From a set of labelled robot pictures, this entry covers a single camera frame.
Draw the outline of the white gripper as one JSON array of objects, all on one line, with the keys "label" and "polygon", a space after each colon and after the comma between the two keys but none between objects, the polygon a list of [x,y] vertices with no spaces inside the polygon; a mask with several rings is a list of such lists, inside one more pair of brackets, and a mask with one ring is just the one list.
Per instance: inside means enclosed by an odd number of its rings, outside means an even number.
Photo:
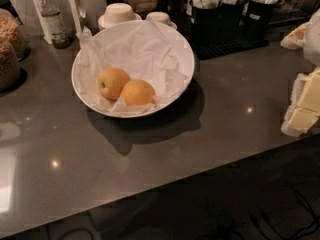
[{"label": "white gripper", "polygon": [[[288,35],[280,45],[295,50],[303,47],[304,58],[320,66],[320,9]],[[299,74],[294,81],[289,105],[281,131],[289,136],[306,134],[320,119],[320,70]]]}]

